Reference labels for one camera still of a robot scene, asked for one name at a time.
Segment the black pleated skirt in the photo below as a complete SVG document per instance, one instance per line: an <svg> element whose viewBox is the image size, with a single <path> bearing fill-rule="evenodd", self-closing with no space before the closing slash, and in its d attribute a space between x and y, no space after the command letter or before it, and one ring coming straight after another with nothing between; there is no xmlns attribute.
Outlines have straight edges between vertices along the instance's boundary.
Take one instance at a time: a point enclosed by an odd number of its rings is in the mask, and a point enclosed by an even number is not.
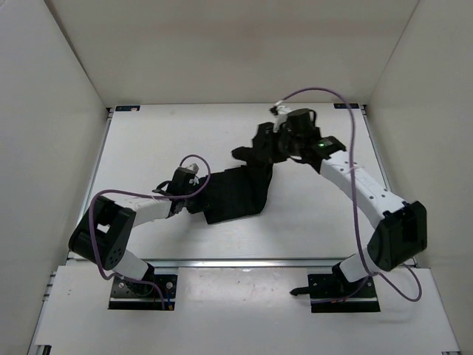
<svg viewBox="0 0 473 355"><path fill-rule="evenodd" d="M202 212L209 225L260 214L268 199L273 164L259 160L250 147L231 154L244 164L211 174L208 185L187 205L191 214Z"/></svg>

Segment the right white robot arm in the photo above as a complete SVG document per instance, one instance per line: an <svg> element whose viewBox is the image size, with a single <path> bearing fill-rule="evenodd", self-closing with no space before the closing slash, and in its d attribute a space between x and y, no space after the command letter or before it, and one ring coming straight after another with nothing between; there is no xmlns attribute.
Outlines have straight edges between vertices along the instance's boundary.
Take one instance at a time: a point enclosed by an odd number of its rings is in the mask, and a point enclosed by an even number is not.
<svg viewBox="0 0 473 355"><path fill-rule="evenodd" d="M312 109L270 108L274 122L260 124L252 140L256 159L279 163L287 159L310 165L348 196L374 229L367 245L334 268L331 286L348 296L358 281L381 271L391 271L427 247L427 213L418 201L407 202L388 191L351 157L333 136L322 136Z"/></svg>

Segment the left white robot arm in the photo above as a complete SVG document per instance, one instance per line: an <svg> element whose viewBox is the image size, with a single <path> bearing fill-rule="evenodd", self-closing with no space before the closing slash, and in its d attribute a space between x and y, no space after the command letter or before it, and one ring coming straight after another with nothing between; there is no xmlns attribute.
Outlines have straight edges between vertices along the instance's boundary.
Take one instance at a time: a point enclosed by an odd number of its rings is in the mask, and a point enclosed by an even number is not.
<svg viewBox="0 0 473 355"><path fill-rule="evenodd" d="M69 239L69 250L113 271L137 294L154 288L154 271L150 264L127 249L132 229L158 219L167 219L186 206L187 195L201 185L193 163L178 167L170 181L161 183L152 198L130 196L115 202L101 195L89 205Z"/></svg>

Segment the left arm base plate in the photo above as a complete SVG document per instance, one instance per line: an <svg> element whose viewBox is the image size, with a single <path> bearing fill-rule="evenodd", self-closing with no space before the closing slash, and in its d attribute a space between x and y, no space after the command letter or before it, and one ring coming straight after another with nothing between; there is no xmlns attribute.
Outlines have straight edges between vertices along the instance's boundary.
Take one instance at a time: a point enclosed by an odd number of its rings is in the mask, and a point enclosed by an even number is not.
<svg viewBox="0 0 473 355"><path fill-rule="evenodd" d="M154 270L152 285L142 285L115 277L109 294L108 309L121 311L173 311L176 307L177 269Z"/></svg>

